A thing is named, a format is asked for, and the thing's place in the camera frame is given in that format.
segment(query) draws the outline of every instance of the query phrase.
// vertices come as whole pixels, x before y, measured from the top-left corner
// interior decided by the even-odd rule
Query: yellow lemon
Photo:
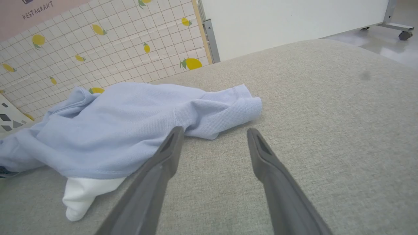
[[[56,85],[56,80],[53,77],[49,77],[49,79],[51,79],[52,84]]]
[[[16,69],[8,64],[3,64],[3,68],[6,69],[9,72],[16,72]]]
[[[102,88],[99,87],[93,87],[89,89],[89,92],[94,94],[94,93],[103,93],[105,90],[103,90]]]
[[[45,44],[45,37],[39,34],[35,34],[32,37],[32,43],[36,50],[39,50],[38,48],[41,48],[40,46]]]
[[[149,46],[147,43],[145,43],[145,42],[144,42],[144,51],[145,51],[146,53],[150,53],[150,51],[151,51],[150,46]]]
[[[188,20],[187,18],[182,18],[182,19],[181,19],[181,23],[182,23],[184,26],[190,26],[190,25],[191,25],[191,20]]]
[[[76,60],[83,62],[86,61],[86,58],[76,55]]]
[[[98,25],[92,25],[93,26],[93,31],[99,35],[105,35],[107,34],[106,30],[102,29],[100,26]]]
[[[25,115],[26,117],[30,118],[32,121],[34,121],[34,120],[35,120],[32,116],[30,116],[30,115],[29,115],[29,114],[27,114],[27,113],[24,113],[24,115]]]
[[[150,3],[151,0],[138,0],[138,6],[143,9],[142,7],[145,7],[145,3]]]
[[[189,68],[189,70],[202,67],[202,63],[200,63],[200,61],[195,58],[184,59],[182,62],[180,62],[180,68],[181,67],[186,68],[186,65],[187,65],[187,68]]]

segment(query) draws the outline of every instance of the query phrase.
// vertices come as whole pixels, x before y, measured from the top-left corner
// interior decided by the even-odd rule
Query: tiled wall decal
[[[74,86],[102,93],[208,65],[191,0],[92,0],[0,43],[0,92],[40,119]]]

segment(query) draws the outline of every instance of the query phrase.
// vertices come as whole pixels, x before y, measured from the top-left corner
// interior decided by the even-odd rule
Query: gray sofa
[[[186,138],[157,234],[272,234],[246,130],[257,128],[334,234],[418,234],[417,72],[362,48],[302,41],[153,82],[218,91],[245,84],[256,121]],[[43,167],[3,180],[0,231],[94,234],[132,182],[69,222],[65,178]]]

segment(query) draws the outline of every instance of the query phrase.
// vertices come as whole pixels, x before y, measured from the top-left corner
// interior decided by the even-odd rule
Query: wooden edge
[[[203,29],[203,22],[202,18],[200,17],[199,8],[197,7],[197,0],[191,0],[191,3],[193,4],[194,13],[196,14],[196,20],[197,24],[199,25],[200,34],[202,35],[203,40],[203,46],[205,47],[206,56],[208,57],[209,64],[212,64],[212,57],[209,50],[209,45],[206,40],[205,30]]]

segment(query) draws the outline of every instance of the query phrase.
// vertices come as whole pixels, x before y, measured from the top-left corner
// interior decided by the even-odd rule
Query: shiny gray floor
[[[354,30],[327,39],[362,47],[418,70],[418,0],[398,0],[392,22],[415,26],[414,36],[401,41],[400,31],[371,26],[367,31]]]

